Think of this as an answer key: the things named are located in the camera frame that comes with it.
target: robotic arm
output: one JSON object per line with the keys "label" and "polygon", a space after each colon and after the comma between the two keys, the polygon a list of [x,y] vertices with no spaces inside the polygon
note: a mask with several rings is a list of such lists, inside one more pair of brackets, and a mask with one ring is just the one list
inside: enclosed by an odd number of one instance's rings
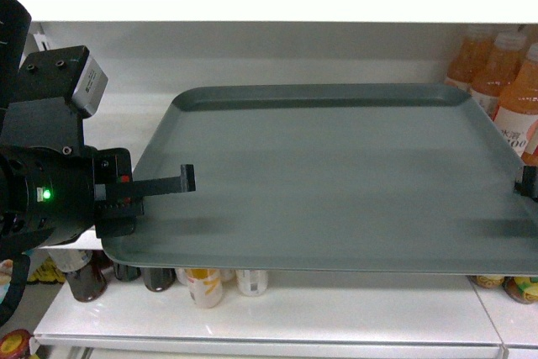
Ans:
{"label": "robotic arm", "polygon": [[195,190],[192,165],[133,182],[128,150],[84,144],[82,120],[108,79],[85,46],[37,52],[19,68],[30,20],[16,0],[0,0],[0,261],[15,263],[94,224],[98,237],[128,235],[144,196]]}

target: orange juice bottle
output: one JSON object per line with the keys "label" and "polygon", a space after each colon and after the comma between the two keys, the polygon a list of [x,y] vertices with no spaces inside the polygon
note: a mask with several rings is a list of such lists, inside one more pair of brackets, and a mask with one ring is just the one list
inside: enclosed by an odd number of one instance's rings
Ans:
{"label": "orange juice bottle", "polygon": [[490,25],[469,25],[460,52],[448,67],[445,84],[468,91],[477,72],[486,66],[492,43]]}
{"label": "orange juice bottle", "polygon": [[493,122],[521,156],[538,125],[538,43],[529,48],[514,82],[501,92]]}
{"label": "orange juice bottle", "polygon": [[472,80],[470,93],[477,103],[492,116],[501,90],[514,81],[520,60],[520,50],[527,36],[515,31],[497,35],[488,64]]}

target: white bottle cap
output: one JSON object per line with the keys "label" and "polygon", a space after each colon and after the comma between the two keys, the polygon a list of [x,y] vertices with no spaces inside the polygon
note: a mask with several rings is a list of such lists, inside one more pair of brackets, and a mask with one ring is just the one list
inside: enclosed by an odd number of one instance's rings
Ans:
{"label": "white bottle cap", "polygon": [[525,46],[527,36],[517,31],[503,31],[495,39],[495,47],[500,50],[521,50]]}
{"label": "white bottle cap", "polygon": [[530,61],[538,62],[538,42],[530,46],[529,50],[527,51],[527,59]]}
{"label": "white bottle cap", "polygon": [[493,37],[493,26],[490,24],[469,24],[467,38],[473,41],[484,41]]}

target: product label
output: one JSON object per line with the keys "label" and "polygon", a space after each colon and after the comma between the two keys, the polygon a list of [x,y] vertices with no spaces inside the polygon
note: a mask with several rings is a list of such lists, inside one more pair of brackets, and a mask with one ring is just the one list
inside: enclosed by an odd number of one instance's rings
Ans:
{"label": "product label", "polygon": [[515,113],[514,111],[500,107],[495,114],[493,122],[497,125],[497,128],[501,131],[509,145],[521,156],[535,132],[536,125],[538,124],[538,115]]}
{"label": "product label", "polygon": [[464,92],[469,92],[469,83],[459,82],[458,80],[450,79],[448,76],[445,78],[445,84],[453,87],[457,87]]}
{"label": "product label", "polygon": [[538,277],[514,277],[514,282],[528,301],[538,301]]}
{"label": "product label", "polygon": [[197,279],[187,270],[188,289],[194,302],[201,307],[212,307],[219,302],[223,289],[220,272],[211,271],[208,277]]}
{"label": "product label", "polygon": [[497,108],[498,97],[482,94],[481,92],[477,92],[472,88],[470,89],[470,93],[478,105],[482,107],[486,114],[491,117]]}
{"label": "product label", "polygon": [[50,258],[62,272],[74,272],[83,268],[92,259],[90,250],[49,250]]}

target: glass jar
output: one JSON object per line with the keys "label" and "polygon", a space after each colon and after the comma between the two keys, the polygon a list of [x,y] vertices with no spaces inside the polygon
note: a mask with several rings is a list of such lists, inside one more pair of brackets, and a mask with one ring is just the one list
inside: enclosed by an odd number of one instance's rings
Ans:
{"label": "glass jar", "polygon": [[114,267],[114,276],[120,282],[131,282],[140,277],[140,269],[137,267],[132,267],[131,265],[118,264],[115,262]]}
{"label": "glass jar", "polygon": [[163,292],[176,280],[176,274],[170,268],[142,268],[142,277],[151,292]]}
{"label": "glass jar", "polygon": [[73,297],[79,302],[90,302],[107,289],[107,281],[90,250],[49,250],[50,258],[64,273]]}

